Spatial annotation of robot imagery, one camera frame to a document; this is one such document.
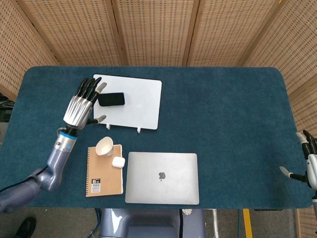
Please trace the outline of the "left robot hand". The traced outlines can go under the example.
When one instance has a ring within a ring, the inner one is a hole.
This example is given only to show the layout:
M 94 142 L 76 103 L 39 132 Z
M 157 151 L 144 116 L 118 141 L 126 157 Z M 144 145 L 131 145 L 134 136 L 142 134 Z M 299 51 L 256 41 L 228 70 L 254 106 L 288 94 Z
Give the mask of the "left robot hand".
M 89 119 L 95 102 L 107 86 L 105 82 L 99 84 L 101 79 L 101 77 L 97 79 L 86 78 L 81 82 L 63 117 L 63 121 L 66 123 L 66 127 L 62 129 L 63 131 L 72 133 L 73 131 L 82 130 L 88 124 L 98 124 L 106 119 L 106 115 Z

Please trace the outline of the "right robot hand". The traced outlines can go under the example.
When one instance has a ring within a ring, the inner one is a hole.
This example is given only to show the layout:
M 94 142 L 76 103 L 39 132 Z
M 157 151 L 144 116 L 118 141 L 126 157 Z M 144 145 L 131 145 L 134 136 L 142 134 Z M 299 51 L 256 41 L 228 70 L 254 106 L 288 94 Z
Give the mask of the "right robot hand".
M 308 131 L 303 130 L 303 134 L 297 132 L 304 158 L 306 162 L 305 175 L 298 175 L 288 171 L 285 167 L 280 166 L 281 172 L 290 179 L 295 179 L 301 182 L 306 182 L 308 187 L 313 191 L 317 191 L 317 139 L 314 138 Z

